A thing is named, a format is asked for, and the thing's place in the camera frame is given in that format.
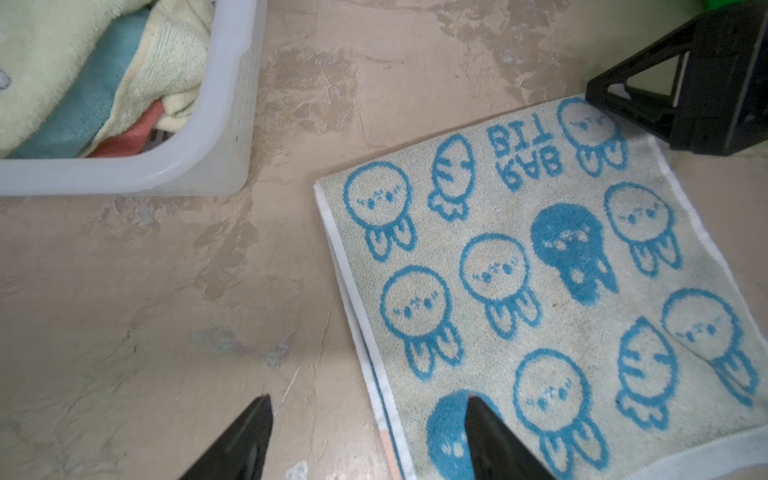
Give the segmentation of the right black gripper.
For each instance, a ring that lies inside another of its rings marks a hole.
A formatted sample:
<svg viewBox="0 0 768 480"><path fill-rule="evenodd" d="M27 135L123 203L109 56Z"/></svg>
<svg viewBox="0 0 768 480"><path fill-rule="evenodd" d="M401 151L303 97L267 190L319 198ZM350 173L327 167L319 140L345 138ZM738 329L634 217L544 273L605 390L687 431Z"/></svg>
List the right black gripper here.
<svg viewBox="0 0 768 480"><path fill-rule="evenodd" d="M587 84L585 98L673 150L729 156L767 140L767 3L702 14Z"/></svg>

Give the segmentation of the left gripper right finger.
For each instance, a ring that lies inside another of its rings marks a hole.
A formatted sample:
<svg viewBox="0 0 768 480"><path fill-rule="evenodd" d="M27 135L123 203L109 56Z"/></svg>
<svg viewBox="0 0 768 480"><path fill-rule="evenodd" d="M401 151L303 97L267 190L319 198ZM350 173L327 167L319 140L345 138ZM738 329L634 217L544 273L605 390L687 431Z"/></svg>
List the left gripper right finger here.
<svg viewBox="0 0 768 480"><path fill-rule="evenodd" d="M556 479L478 395L468 397L464 428L476 479Z"/></svg>

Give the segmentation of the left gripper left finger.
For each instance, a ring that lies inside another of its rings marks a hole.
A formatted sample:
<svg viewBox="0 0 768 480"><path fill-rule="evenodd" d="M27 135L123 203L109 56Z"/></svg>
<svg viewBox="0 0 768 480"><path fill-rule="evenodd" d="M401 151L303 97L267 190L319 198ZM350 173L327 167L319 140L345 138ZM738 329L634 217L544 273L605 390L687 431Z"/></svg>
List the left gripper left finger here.
<svg viewBox="0 0 768 480"><path fill-rule="evenodd" d="M259 480L273 428L271 397L254 399L181 480Z"/></svg>

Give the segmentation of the blue bunny pattern towel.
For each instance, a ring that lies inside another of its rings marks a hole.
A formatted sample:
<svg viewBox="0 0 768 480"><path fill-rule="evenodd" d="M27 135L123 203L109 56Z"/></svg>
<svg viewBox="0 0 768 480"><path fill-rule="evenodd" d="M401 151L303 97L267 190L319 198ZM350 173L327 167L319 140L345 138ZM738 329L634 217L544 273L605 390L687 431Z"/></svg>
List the blue bunny pattern towel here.
<svg viewBox="0 0 768 480"><path fill-rule="evenodd" d="M767 343L656 140L580 96L314 186L397 479L470 479L484 401L558 479L767 460Z"/></svg>

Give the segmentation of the red pink towel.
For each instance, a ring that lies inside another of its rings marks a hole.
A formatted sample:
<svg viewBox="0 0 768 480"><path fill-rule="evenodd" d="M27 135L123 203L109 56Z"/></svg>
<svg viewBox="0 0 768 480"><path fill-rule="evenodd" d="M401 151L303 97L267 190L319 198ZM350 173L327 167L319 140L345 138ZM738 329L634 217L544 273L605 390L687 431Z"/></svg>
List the red pink towel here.
<svg viewBox="0 0 768 480"><path fill-rule="evenodd" d="M162 101L155 100L139 119L126 131L107 138L88 155L89 158L115 158L139 154L155 124L165 113Z"/></svg>

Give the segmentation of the pale green teal towel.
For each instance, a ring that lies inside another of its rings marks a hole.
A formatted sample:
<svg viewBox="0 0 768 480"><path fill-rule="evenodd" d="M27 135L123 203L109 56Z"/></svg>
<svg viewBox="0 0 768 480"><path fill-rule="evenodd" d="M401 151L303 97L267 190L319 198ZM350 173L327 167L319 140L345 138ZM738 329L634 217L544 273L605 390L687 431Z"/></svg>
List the pale green teal towel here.
<svg viewBox="0 0 768 480"><path fill-rule="evenodd" d="M1 157L88 156L157 99L178 132L207 63L212 1L4 1Z"/></svg>

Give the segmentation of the white plastic laundry basket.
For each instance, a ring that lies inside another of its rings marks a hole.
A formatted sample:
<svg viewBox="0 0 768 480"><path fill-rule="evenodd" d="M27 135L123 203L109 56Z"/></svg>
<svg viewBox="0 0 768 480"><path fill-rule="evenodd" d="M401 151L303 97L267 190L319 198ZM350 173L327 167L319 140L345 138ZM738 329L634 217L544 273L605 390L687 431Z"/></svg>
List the white plastic laundry basket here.
<svg viewBox="0 0 768 480"><path fill-rule="evenodd" d="M4 160L4 196L219 196L239 190L251 160L267 4L219 1L205 74L185 126L135 156Z"/></svg>

